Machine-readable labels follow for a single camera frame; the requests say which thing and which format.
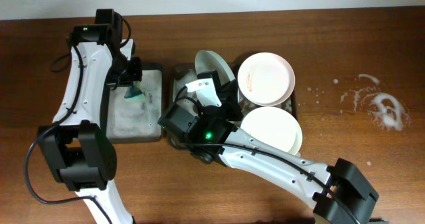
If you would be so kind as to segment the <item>green yellow sponge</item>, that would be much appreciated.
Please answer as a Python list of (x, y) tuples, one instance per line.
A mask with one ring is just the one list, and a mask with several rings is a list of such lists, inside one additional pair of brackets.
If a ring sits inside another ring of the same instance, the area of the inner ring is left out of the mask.
[(139, 102), (145, 99), (145, 94), (134, 84), (127, 89), (124, 99), (127, 102)]

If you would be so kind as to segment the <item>cream plate with stain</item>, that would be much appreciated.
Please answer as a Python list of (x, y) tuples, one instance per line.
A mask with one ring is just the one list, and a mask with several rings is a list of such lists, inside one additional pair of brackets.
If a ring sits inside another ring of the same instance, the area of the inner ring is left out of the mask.
[(298, 121), (281, 108), (257, 108), (244, 117), (240, 127), (257, 140), (292, 155), (297, 155), (302, 145)]

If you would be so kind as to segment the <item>pink-white plate with stain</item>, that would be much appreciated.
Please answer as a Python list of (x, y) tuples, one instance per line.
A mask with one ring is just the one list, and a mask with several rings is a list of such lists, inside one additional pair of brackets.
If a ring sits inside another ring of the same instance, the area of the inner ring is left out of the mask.
[(256, 53), (242, 62), (237, 75), (243, 96), (260, 106), (275, 106), (293, 93), (296, 78), (292, 66), (274, 53)]

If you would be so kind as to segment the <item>grey-white plate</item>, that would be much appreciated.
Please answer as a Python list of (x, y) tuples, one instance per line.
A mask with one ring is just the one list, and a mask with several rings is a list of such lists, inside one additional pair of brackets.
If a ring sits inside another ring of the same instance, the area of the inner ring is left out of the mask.
[(202, 50), (195, 56), (197, 78), (205, 81), (209, 88), (214, 88), (217, 95), (225, 94), (235, 98), (237, 91), (236, 78), (228, 63), (213, 51)]

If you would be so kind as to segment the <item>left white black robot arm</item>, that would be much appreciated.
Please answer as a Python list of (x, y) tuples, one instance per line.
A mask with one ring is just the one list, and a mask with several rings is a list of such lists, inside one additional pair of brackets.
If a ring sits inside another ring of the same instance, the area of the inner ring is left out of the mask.
[(138, 80), (140, 68), (122, 26), (79, 25), (69, 37), (71, 68), (64, 98), (52, 125), (41, 126), (35, 141), (58, 183), (86, 203), (97, 223), (134, 223), (124, 207), (114, 178), (117, 155), (106, 136), (111, 89)]

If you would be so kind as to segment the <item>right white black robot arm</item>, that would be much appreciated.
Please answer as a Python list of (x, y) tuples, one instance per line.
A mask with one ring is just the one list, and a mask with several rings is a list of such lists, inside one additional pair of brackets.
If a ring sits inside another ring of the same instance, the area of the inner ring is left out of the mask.
[(181, 141), (206, 164), (247, 171), (295, 195), (312, 208), (316, 223), (368, 223), (379, 198), (355, 164), (302, 159), (207, 112), (192, 121)]

